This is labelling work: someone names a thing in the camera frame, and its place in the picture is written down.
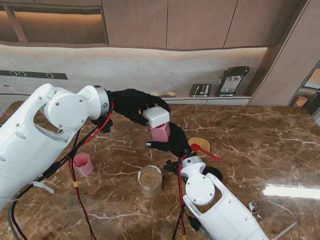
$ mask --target brown marble surface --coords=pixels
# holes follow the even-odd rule
[[[0,118],[0,124],[17,109],[14,103]],[[281,240],[320,239],[320,128],[303,108],[171,105],[172,122],[185,129],[186,136],[207,139],[211,151],[221,157],[218,168],[224,184],[248,206],[270,239],[294,222],[297,225]],[[99,134],[79,152],[91,155],[94,173],[78,177],[80,194],[99,240],[171,239],[179,200],[177,178],[163,172],[162,193],[147,199],[140,194],[138,171],[146,165],[161,167],[174,156],[145,148],[150,136],[145,127],[114,114],[114,127]],[[43,118],[37,118],[46,126]],[[82,129],[86,134],[93,126]],[[30,240],[88,240],[84,214],[77,201],[68,167],[65,165],[45,183],[51,195],[34,187],[17,204],[16,216]],[[267,196],[267,186],[310,188],[311,198]],[[0,214],[0,239],[13,235],[4,209]],[[185,220],[187,238],[203,240]]]

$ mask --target red spoon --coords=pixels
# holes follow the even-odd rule
[[[201,151],[203,152],[204,154],[207,154],[208,156],[212,157],[214,160],[216,160],[218,163],[221,163],[221,159],[216,157],[215,155],[213,155],[212,153],[206,151],[206,150],[203,150],[202,147],[196,143],[192,143],[191,146],[193,151]]]

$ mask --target black glove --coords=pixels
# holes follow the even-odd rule
[[[191,147],[189,146],[185,132],[181,127],[169,122],[170,136],[168,142],[149,141],[147,147],[151,149],[158,149],[161,151],[170,151],[178,158],[182,157],[186,152],[191,153]]]
[[[160,97],[135,89],[112,91],[109,96],[113,100],[114,111],[142,126],[148,125],[148,120],[141,115],[148,107],[153,108],[157,104],[170,112],[169,105]]]

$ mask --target small pink cup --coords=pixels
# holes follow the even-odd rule
[[[152,141],[154,142],[166,143],[169,140],[170,127],[167,122],[157,127],[150,127],[150,132],[152,136]]]
[[[85,152],[75,155],[73,165],[82,176],[89,176],[94,170],[94,166],[90,160],[90,155]]]

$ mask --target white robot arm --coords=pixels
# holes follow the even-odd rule
[[[252,213],[211,173],[203,175],[206,164],[195,155],[182,161],[181,176],[187,177],[185,205],[214,240],[269,240]],[[222,197],[207,212],[204,206],[215,198],[216,188]]]
[[[38,111],[60,132],[35,124]],[[35,90],[0,128],[0,211],[55,162],[87,118],[108,111],[109,98],[101,87],[86,86],[75,94],[47,83]]]

